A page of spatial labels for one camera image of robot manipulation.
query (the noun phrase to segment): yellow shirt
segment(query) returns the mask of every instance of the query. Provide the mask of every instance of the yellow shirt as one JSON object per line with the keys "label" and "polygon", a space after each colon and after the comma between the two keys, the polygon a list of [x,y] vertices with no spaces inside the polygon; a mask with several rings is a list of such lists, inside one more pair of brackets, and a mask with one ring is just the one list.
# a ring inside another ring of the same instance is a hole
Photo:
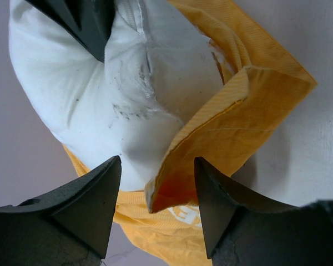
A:
{"label": "yellow shirt", "polygon": [[[145,191],[119,192],[114,221],[136,247],[169,265],[211,265],[196,207],[194,158],[205,157],[231,176],[316,82],[231,0],[170,2],[225,52],[236,74],[222,65],[224,88],[176,135]],[[78,175],[89,171],[67,153]]]}

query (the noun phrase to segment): white pillow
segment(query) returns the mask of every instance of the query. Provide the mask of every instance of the white pillow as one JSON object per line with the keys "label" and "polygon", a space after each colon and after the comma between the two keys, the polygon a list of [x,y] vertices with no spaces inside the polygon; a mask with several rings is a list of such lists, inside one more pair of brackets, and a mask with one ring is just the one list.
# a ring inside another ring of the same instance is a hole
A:
{"label": "white pillow", "polygon": [[11,0],[9,50],[57,140],[90,169],[120,155],[120,189],[137,191],[223,83],[207,39],[167,1],[115,3],[105,64],[24,0]]}

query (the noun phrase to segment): black plastic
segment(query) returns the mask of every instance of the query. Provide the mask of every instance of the black plastic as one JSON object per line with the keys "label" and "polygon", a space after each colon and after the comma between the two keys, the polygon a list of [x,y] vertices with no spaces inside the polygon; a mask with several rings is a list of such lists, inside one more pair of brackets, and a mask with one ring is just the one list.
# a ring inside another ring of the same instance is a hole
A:
{"label": "black plastic", "polygon": [[264,197],[195,159],[208,258],[214,266],[333,265],[333,201],[294,207]]}
{"label": "black plastic", "polygon": [[115,17],[114,0],[26,0],[70,33],[97,60],[104,51]]}
{"label": "black plastic", "polygon": [[121,177],[114,157],[17,207],[0,207],[0,266],[98,266],[105,258]]}

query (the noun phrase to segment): yellow fabric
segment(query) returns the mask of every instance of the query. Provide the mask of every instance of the yellow fabric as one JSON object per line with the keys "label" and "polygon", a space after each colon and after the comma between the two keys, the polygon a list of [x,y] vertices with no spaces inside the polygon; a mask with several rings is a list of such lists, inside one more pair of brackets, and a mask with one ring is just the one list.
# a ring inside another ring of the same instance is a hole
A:
{"label": "yellow fabric", "polygon": [[[231,0],[171,3],[225,52],[236,74],[232,76],[222,66],[222,91],[177,134],[158,176],[145,192],[119,192],[114,221],[135,246],[169,265],[211,265],[199,213],[192,206],[197,204],[194,158],[205,157],[231,175],[316,82]],[[67,153],[78,175],[89,171]]]}
{"label": "yellow fabric", "polygon": [[[172,3],[228,56],[236,74],[176,135],[155,180],[145,188],[149,212],[197,204],[194,158],[231,176],[271,136],[316,81],[230,0]],[[235,108],[229,95],[249,90]]]}

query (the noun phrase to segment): white logo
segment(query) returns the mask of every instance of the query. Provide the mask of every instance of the white logo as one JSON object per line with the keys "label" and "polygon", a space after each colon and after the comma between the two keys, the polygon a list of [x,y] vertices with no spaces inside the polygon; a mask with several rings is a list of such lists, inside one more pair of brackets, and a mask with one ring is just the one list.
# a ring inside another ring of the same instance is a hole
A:
{"label": "white logo", "polygon": [[181,222],[187,223],[192,226],[201,228],[201,216],[200,210],[197,206],[180,206],[174,208],[168,208],[169,212]]}

